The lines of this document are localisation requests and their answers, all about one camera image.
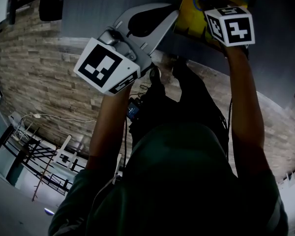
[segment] floor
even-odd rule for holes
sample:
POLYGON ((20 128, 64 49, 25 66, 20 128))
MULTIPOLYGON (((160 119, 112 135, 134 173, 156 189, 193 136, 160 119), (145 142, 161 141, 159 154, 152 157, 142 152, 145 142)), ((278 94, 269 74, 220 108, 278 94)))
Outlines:
MULTIPOLYGON (((20 115, 44 113, 62 118, 96 120, 103 95, 73 73, 79 55, 88 42, 86 38, 60 37, 61 21, 42 22, 38 2, 16 16, 13 26, 3 25, 0 33, 0 88, 3 99, 0 110, 5 115, 17 111, 20 115)), ((171 75, 172 60, 159 51, 152 58, 162 71, 162 82, 169 97, 179 100, 181 90, 171 75)), ((204 81, 217 106, 228 116, 231 100, 229 76, 195 62, 189 67, 204 81)), ((147 76, 138 80, 132 93, 144 92, 149 86, 147 76)), ((295 169, 295 106, 282 109, 258 93, 265 121, 265 153, 276 179, 295 169)), ((72 135, 69 146, 88 154, 88 145, 95 122, 77 122, 44 116, 26 117, 28 125, 39 127, 40 136, 62 144, 72 135)), ((130 154, 131 135, 127 136, 130 154)), ((230 165, 235 172, 230 139, 230 165)))

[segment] white cable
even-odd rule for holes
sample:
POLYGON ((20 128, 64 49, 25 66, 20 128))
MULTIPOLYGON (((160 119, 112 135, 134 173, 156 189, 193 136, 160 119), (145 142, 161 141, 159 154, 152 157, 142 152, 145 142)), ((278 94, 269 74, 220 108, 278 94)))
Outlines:
POLYGON ((30 116, 30 117, 35 117, 35 118, 40 118, 41 116, 52 116, 52 117, 55 117, 55 118, 58 118, 58 119, 62 119, 62 120, 75 120, 75 121, 80 121, 80 122, 92 122, 92 121, 95 121, 97 122, 96 120, 78 120, 78 119, 74 119, 74 118, 62 118, 62 117, 58 117, 58 116, 54 116, 54 115, 49 115, 49 114, 33 114, 32 112, 30 114, 27 114, 27 115, 24 115, 22 117, 22 119, 26 116, 30 116))

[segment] white cube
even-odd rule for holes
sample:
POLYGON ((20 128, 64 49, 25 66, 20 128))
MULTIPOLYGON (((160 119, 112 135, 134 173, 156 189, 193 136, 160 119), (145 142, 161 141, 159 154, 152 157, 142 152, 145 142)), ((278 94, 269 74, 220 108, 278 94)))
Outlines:
POLYGON ((255 43, 252 15, 245 7, 226 7, 205 11, 214 38, 225 46, 255 43))
POLYGON ((107 95, 115 95, 141 76, 136 63, 94 38, 83 50, 74 72, 107 95))

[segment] green shirt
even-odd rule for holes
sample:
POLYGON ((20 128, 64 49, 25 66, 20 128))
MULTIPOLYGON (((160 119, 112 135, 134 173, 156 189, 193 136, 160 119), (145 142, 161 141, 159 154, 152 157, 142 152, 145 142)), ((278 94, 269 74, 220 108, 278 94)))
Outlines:
POLYGON ((81 171, 49 235, 287 235, 272 172, 240 181, 214 133, 198 123, 150 131, 121 182, 102 189, 107 182, 81 171))

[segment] person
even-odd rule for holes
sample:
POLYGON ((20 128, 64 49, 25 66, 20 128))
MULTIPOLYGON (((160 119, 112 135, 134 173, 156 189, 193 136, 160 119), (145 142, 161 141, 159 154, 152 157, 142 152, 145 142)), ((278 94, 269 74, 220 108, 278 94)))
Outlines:
POLYGON ((116 185, 111 182, 131 86, 104 96, 86 169, 75 177, 49 235, 287 235, 247 57, 238 47, 225 51, 237 177, 226 157, 225 119, 203 81, 178 59, 173 75, 180 101, 165 95, 154 68, 138 119, 130 125, 132 154, 116 185))

